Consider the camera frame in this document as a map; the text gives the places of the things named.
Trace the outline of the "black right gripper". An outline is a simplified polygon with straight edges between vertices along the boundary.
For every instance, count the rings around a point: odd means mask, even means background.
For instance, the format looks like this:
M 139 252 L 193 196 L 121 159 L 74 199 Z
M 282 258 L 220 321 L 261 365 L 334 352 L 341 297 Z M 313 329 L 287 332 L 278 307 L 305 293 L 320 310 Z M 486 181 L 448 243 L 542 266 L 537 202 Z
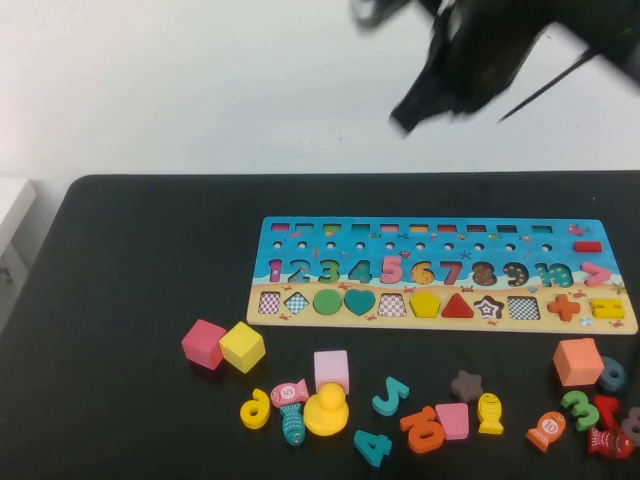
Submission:
M 509 87 L 544 28 L 548 1 L 441 1 L 434 16 L 427 66 L 439 80 L 421 75 L 391 111 L 405 133 L 446 113 L 470 115 Z

